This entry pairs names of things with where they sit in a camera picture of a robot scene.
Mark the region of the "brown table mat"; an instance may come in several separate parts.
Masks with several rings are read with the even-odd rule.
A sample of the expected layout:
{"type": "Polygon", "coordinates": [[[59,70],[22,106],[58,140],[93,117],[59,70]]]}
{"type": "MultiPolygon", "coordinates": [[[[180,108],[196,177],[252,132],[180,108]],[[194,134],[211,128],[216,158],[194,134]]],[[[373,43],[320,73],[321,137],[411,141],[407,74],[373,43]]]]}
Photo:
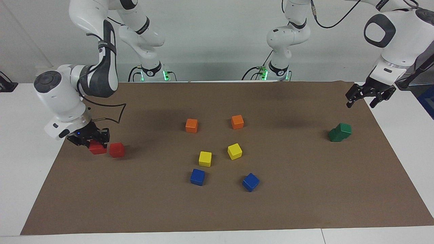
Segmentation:
{"type": "Polygon", "coordinates": [[[366,102],[350,82],[124,83],[109,127],[125,155],[65,141],[23,235],[434,225],[366,102]],[[242,115],[244,127],[232,129],[242,115]],[[197,133],[185,130],[198,120],[197,133]],[[352,127],[341,142],[328,134],[352,127]],[[231,160],[228,146],[243,151],[231,160]],[[211,167],[198,165],[201,151],[211,167]],[[206,173],[191,184],[193,169],[206,173]],[[253,192],[242,185],[253,173],[253,192]]]}

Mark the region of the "red wooden cube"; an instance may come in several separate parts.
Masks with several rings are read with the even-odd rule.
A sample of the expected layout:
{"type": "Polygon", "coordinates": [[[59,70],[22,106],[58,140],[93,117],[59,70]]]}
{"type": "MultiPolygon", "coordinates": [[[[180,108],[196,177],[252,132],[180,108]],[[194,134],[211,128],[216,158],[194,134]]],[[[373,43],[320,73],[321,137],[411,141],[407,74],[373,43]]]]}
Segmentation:
{"type": "Polygon", "coordinates": [[[113,158],[120,158],[125,156],[125,147],[121,142],[111,143],[109,148],[109,154],[113,158]]]}
{"type": "Polygon", "coordinates": [[[94,154],[94,155],[100,155],[100,154],[105,154],[107,153],[107,147],[104,147],[105,145],[103,145],[102,143],[95,141],[95,140],[90,140],[90,144],[89,144],[89,151],[94,154]]]}

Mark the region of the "black clamp base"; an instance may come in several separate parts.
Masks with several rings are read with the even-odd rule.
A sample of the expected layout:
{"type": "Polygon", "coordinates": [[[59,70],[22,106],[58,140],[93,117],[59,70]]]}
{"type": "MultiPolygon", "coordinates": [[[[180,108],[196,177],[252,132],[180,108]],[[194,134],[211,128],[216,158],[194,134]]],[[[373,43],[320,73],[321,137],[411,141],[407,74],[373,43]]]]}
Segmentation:
{"type": "Polygon", "coordinates": [[[17,82],[13,82],[4,72],[0,71],[0,93],[13,92],[17,85],[17,82]]]}

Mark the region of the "blue wooden cube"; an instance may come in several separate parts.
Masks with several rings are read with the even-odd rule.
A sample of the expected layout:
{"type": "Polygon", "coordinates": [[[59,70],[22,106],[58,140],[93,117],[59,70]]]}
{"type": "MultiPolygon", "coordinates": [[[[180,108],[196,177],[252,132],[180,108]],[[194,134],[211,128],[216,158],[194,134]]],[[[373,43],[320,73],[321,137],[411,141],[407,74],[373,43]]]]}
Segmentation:
{"type": "Polygon", "coordinates": [[[205,171],[199,169],[193,169],[190,176],[190,182],[191,184],[203,186],[205,181],[205,176],[206,176],[205,171]]]}
{"type": "Polygon", "coordinates": [[[260,179],[257,178],[256,175],[253,173],[249,173],[245,178],[243,179],[242,185],[248,192],[253,192],[254,189],[259,185],[260,179]]]}

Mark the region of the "black stand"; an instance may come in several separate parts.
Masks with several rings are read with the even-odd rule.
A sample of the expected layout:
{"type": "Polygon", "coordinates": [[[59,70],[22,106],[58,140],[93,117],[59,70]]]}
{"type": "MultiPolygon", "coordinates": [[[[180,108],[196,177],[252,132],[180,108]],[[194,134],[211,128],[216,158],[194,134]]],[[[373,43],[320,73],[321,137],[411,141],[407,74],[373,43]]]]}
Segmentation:
{"type": "Polygon", "coordinates": [[[420,74],[434,66],[434,54],[432,54],[424,63],[422,63],[410,76],[401,78],[395,82],[400,90],[407,90],[409,84],[420,74]]]}

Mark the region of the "blue crate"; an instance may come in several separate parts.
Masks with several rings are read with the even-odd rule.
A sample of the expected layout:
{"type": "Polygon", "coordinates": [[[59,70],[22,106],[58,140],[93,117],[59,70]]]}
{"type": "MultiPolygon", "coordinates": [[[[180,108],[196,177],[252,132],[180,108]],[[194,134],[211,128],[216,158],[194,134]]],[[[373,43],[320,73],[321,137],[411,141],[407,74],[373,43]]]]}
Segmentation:
{"type": "Polygon", "coordinates": [[[417,97],[417,100],[434,120],[434,84],[417,97]]]}

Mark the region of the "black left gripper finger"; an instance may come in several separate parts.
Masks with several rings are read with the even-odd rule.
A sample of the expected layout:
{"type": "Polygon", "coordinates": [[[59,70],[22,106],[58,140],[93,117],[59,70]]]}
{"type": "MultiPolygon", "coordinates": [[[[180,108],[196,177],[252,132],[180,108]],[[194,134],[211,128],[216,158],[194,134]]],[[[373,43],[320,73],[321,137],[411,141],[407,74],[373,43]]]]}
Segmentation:
{"type": "Polygon", "coordinates": [[[346,103],[347,108],[351,108],[354,102],[363,98],[364,98],[363,86],[358,84],[353,84],[346,93],[346,99],[348,100],[346,103]]]}
{"type": "Polygon", "coordinates": [[[388,101],[392,95],[395,93],[396,89],[387,89],[385,91],[375,92],[375,98],[370,103],[371,108],[375,108],[380,102],[382,101],[388,101]]]}

